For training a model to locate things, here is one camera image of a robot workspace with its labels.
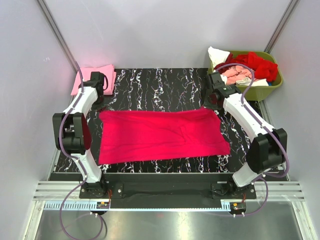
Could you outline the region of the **magenta t shirt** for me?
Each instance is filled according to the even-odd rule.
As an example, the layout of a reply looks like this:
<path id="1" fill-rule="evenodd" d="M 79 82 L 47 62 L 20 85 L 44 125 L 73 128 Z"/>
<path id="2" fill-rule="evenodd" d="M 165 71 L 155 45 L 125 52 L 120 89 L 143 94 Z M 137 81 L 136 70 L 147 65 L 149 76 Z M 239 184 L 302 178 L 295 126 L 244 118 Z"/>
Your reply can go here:
<path id="1" fill-rule="evenodd" d="M 211 109 L 178 112 L 103 111 L 99 164 L 229 155 Z"/>

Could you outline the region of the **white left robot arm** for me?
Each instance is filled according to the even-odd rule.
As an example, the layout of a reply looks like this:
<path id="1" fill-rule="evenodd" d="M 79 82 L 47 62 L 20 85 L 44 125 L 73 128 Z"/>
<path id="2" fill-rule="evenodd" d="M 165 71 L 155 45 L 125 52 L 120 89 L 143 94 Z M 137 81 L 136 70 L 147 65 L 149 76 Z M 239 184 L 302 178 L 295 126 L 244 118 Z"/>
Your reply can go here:
<path id="1" fill-rule="evenodd" d="M 100 95 L 94 87 L 85 86 L 71 104 L 52 117 L 56 148 L 73 160 L 83 181 L 92 184 L 90 192 L 97 198 L 108 193 L 108 186 L 101 181 L 102 171 L 91 153 L 92 137 L 87 124 L 87 114 Z"/>

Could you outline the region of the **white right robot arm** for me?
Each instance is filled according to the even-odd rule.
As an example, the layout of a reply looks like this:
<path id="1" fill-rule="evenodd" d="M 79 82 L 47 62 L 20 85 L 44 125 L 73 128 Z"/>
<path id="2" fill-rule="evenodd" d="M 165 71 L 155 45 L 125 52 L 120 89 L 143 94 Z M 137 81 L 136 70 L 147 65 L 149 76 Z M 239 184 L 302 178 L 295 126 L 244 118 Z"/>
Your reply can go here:
<path id="1" fill-rule="evenodd" d="M 245 192 L 245 186 L 252 184 L 262 175 L 275 178 L 286 176 L 290 169 L 287 154 L 287 132 L 276 129 L 266 122 L 245 100 L 243 94 L 234 91 L 231 94 L 219 90 L 206 90 L 203 106 L 207 109 L 224 109 L 243 128 L 250 139 L 245 155 L 245 164 L 232 175 L 227 185 L 228 195 L 239 198 Z"/>

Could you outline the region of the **peach garment in basket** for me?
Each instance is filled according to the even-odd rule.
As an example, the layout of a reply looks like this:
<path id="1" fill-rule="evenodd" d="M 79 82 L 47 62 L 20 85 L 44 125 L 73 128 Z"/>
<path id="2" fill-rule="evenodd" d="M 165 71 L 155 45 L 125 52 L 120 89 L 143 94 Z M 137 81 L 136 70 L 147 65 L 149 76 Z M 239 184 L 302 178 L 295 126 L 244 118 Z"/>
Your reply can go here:
<path id="1" fill-rule="evenodd" d="M 252 73 L 243 66 L 230 66 L 222 74 L 226 85 L 248 86 L 252 82 Z"/>

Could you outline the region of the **folded pink t shirt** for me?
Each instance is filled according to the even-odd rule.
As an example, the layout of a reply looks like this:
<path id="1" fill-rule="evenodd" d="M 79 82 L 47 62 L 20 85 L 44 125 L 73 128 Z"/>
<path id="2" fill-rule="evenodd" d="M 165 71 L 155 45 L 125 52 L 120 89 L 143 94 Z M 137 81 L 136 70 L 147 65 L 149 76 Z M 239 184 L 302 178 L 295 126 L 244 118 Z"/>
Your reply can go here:
<path id="1" fill-rule="evenodd" d="M 101 67 L 81 67 L 82 76 L 84 81 L 88 81 L 91 76 L 91 72 L 100 72 L 106 76 L 107 83 L 104 83 L 103 94 L 105 96 L 111 96 L 114 92 L 115 81 L 116 81 L 116 71 L 115 66 L 112 64 L 101 66 Z M 76 74 L 73 88 L 71 91 L 71 96 L 75 96 L 78 93 L 79 86 L 81 85 L 81 78 L 79 71 Z"/>

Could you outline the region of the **dark red garment in basket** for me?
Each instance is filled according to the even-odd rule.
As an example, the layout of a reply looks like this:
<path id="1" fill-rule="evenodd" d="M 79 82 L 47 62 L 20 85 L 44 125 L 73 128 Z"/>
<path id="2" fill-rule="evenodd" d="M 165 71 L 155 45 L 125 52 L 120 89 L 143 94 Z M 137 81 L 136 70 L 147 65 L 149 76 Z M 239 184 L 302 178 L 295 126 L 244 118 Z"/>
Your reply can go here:
<path id="1" fill-rule="evenodd" d="M 214 67 L 214 70 L 216 72 L 219 72 L 220 74 L 224 73 L 225 71 L 227 71 L 230 67 L 226 66 L 227 64 L 231 64 L 232 63 L 232 59 L 228 58 L 225 62 L 219 63 L 218 65 L 216 65 Z"/>

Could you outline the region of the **black marbled table mat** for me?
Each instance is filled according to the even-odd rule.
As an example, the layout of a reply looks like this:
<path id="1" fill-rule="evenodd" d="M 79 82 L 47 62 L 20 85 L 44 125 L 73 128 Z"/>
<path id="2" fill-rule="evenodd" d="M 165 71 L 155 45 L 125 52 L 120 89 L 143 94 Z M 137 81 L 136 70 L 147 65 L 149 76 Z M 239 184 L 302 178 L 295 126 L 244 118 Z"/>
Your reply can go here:
<path id="1" fill-rule="evenodd" d="M 103 110 L 180 112 L 198 109 L 205 68 L 122 68 L 116 70 L 115 87 L 102 103 Z M 220 131 L 230 145 L 228 155 L 182 157 L 102 164 L 107 173 L 233 173 L 246 161 L 250 139 L 236 119 L 217 110 Z"/>

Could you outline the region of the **white cloth in basket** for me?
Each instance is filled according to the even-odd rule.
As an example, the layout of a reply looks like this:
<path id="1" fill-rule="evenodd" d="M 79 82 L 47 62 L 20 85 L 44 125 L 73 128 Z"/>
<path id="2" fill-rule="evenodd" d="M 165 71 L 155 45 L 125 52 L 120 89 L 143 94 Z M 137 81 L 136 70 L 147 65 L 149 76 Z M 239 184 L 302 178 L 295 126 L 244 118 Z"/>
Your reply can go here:
<path id="1" fill-rule="evenodd" d="M 217 65 L 224 63 L 228 56 L 230 55 L 229 51 L 213 48 L 210 46 L 208 48 L 208 55 L 211 62 L 211 66 L 214 69 Z"/>

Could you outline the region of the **olive green plastic basket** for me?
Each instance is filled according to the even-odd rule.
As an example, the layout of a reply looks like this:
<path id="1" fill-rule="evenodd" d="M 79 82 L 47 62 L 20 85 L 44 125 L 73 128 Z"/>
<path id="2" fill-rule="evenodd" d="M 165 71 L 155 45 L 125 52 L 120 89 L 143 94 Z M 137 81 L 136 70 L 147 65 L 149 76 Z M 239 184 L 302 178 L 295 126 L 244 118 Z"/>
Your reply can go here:
<path id="1" fill-rule="evenodd" d="M 250 51 L 239 51 L 239 50 L 230 50 L 228 51 L 230 52 L 229 56 L 227 59 L 232 59 L 237 57 L 238 55 L 242 55 L 242 54 L 248 54 Z M 271 61 L 273 63 L 276 63 L 276 61 L 274 60 L 274 58 L 263 51 L 252 51 L 254 53 L 256 53 L 259 57 L 264 58 L 265 60 Z M 281 76 L 280 71 L 278 70 L 278 74 L 276 76 L 275 81 L 272 82 L 272 86 L 268 86 L 267 80 L 265 78 L 262 79 L 257 79 L 255 78 L 255 71 L 253 69 L 251 69 L 250 67 L 247 67 L 246 65 L 240 64 L 240 63 L 230 63 L 227 64 L 226 67 L 232 67 L 232 66 L 242 66 L 246 69 L 248 69 L 251 74 L 252 74 L 252 79 L 254 79 L 254 82 L 252 84 L 252 86 L 250 86 L 249 90 L 246 92 L 245 94 L 245 99 L 247 101 L 262 101 L 264 99 L 266 99 L 266 97 L 276 88 L 280 87 L 281 84 L 283 83 L 283 78 Z M 210 63 L 211 66 L 211 71 L 212 72 L 216 72 L 213 68 L 212 65 Z M 249 85 L 237 85 L 235 84 L 241 92 L 244 92 L 245 89 L 247 88 L 247 86 Z"/>

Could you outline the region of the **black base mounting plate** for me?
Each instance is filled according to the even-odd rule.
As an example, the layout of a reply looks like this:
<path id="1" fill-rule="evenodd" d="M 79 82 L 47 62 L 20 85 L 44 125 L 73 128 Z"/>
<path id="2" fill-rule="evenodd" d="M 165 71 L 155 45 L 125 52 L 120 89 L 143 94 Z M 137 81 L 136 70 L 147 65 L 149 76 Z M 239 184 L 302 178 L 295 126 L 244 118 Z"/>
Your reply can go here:
<path id="1" fill-rule="evenodd" d="M 112 209 L 213 209 L 222 200 L 256 199 L 255 188 L 237 187 L 230 173 L 108 173 L 85 183 L 81 199 L 111 200 Z"/>

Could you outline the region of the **aluminium frame rail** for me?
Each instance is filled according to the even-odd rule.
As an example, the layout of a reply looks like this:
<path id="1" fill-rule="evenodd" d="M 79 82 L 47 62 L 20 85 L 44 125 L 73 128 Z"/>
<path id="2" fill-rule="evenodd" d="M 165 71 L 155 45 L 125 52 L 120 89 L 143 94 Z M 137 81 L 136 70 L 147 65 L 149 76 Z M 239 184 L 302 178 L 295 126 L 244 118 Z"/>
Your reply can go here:
<path id="1" fill-rule="evenodd" d="M 40 181 L 33 195 L 34 201 L 62 201 L 76 186 L 77 181 Z M 303 202 L 301 186 L 297 181 L 257 181 L 246 194 L 245 201 Z"/>

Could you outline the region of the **left aluminium corner post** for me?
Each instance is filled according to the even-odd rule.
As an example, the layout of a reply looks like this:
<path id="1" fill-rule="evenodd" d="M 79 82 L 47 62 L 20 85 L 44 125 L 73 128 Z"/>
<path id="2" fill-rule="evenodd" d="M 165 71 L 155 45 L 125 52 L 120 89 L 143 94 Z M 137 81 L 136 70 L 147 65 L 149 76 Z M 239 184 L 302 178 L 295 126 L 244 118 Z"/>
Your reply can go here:
<path id="1" fill-rule="evenodd" d="M 45 0 L 35 0 L 35 2 L 37 3 L 38 7 L 40 8 L 40 11 L 42 12 L 47 24 L 49 25 L 49 28 L 51 29 L 53 35 L 55 36 L 56 40 L 58 41 L 65 57 L 67 58 L 68 62 L 72 66 L 72 69 L 76 73 L 77 72 L 76 60 L 75 60 L 70 48 L 68 47 L 68 44 L 65 41 L 65 38 L 63 37 L 63 35 L 59 29 L 59 26 L 58 26 L 56 20 L 54 19 L 54 16 L 53 16 L 51 10 L 49 9 L 48 4 L 46 3 Z"/>

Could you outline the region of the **aluminium corner post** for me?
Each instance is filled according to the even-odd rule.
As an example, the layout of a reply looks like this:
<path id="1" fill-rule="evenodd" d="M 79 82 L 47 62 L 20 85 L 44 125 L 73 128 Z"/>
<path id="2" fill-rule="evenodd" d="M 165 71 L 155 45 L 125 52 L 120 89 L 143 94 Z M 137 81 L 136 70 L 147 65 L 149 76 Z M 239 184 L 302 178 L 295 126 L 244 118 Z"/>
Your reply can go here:
<path id="1" fill-rule="evenodd" d="M 292 14 L 294 13 L 295 9 L 297 8 L 298 4 L 300 3 L 300 0 L 290 0 L 284 13 L 282 14 L 282 17 L 280 18 L 275 30 L 273 31 L 265 49 L 264 52 L 270 54 L 273 50 L 274 46 L 276 45 L 279 37 L 281 36 L 282 32 L 284 31 L 287 23 L 289 22 Z"/>
<path id="2" fill-rule="evenodd" d="M 49 25 L 49 28 L 51 29 L 53 35 L 55 36 L 56 40 L 58 41 L 65 57 L 67 58 L 68 62 L 72 66 L 72 69 L 76 73 L 77 72 L 76 60 L 75 60 L 70 48 L 68 47 L 68 44 L 65 41 L 65 38 L 63 37 L 63 35 L 59 29 L 59 26 L 58 26 L 56 20 L 54 19 L 54 16 L 53 16 L 51 10 L 49 9 L 48 4 L 46 3 L 45 0 L 35 0 L 35 2 L 37 3 L 38 7 L 40 8 L 40 11 L 42 12 L 47 24 Z"/>

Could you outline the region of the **right aluminium corner post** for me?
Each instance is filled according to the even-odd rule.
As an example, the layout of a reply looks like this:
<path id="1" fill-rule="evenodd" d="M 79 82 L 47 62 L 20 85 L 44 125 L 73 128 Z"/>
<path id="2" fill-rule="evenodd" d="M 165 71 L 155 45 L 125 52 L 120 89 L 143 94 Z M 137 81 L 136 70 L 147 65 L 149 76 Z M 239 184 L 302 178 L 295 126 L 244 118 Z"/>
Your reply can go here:
<path id="1" fill-rule="evenodd" d="M 290 0 L 284 13 L 282 14 L 282 17 L 280 18 L 275 30 L 273 31 L 265 49 L 264 52 L 270 54 L 273 50 L 274 46 L 276 45 L 279 37 L 281 36 L 282 32 L 284 31 L 287 23 L 289 22 L 292 14 L 294 13 L 295 9 L 297 8 L 298 4 L 300 3 L 300 0 Z"/>

